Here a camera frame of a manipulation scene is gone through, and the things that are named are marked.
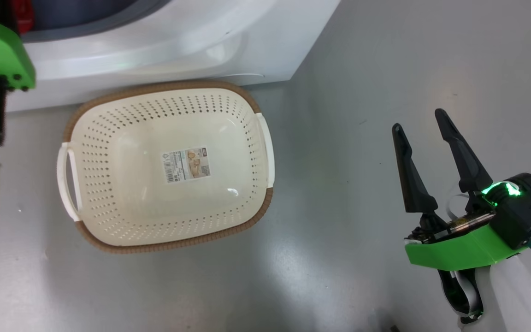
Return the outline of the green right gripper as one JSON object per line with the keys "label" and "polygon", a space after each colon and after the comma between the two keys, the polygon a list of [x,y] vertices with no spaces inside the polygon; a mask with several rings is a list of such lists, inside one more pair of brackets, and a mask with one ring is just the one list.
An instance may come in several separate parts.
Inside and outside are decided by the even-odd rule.
{"label": "green right gripper", "polygon": [[[435,117],[440,133],[451,149],[457,171],[459,189],[468,195],[465,210],[468,213],[492,211],[482,191],[493,184],[493,179],[457,129],[444,109],[436,109]],[[405,212],[420,213],[420,228],[423,231],[443,231],[448,224],[436,213],[438,204],[431,196],[412,160],[413,150],[400,124],[392,126],[397,168]],[[511,249],[490,227],[493,214],[461,217],[465,221],[456,233],[441,241],[424,243],[405,239],[405,252],[413,265],[442,271],[461,271],[488,267],[520,254],[526,247]]]}

